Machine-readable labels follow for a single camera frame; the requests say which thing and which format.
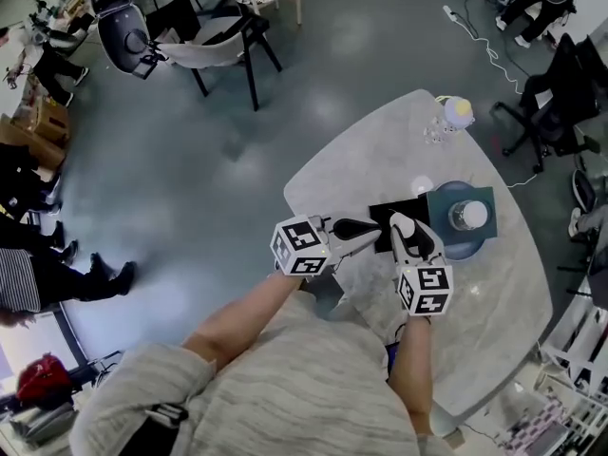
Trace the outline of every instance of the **white table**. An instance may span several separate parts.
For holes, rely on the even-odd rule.
[[[552,314],[541,259],[520,208],[475,141],[463,132],[439,144],[423,131],[440,109],[417,90],[386,104],[336,137],[285,186],[296,214],[368,213],[368,206],[412,198],[410,182],[467,181],[492,186],[499,237],[473,258],[454,262],[456,292],[434,323],[435,401],[457,416],[479,404],[517,368]],[[336,279],[363,306],[375,331],[400,304],[390,253],[368,248],[345,259]]]

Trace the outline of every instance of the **concrete floor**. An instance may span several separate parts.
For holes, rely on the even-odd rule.
[[[245,294],[273,264],[273,228],[291,211],[289,178],[336,135],[374,109],[417,88],[460,95],[477,121],[470,133],[507,184],[531,176],[525,146],[506,159],[501,146],[521,133],[489,115],[497,100],[516,103],[513,85],[492,67],[442,10],[463,13],[463,0],[302,0],[302,28],[292,2],[268,9],[268,38],[285,70],[278,75],[260,49],[254,71],[262,108],[254,113],[243,68],[204,71],[203,98],[190,71],[157,69],[147,81],[125,76],[100,47],[84,45],[74,61],[91,67],[70,109],[74,124],[63,183],[63,218],[88,265],[99,251],[119,267],[137,260],[127,297],[69,302],[68,317],[90,357],[143,341],[179,342],[209,313]],[[504,55],[491,6],[470,0],[478,31]],[[545,43],[508,48],[528,72],[544,71]],[[509,74],[523,74],[506,60]],[[573,207],[571,158],[550,158],[546,172],[513,194],[537,241],[556,313],[578,279],[558,273],[576,263],[566,225]]]

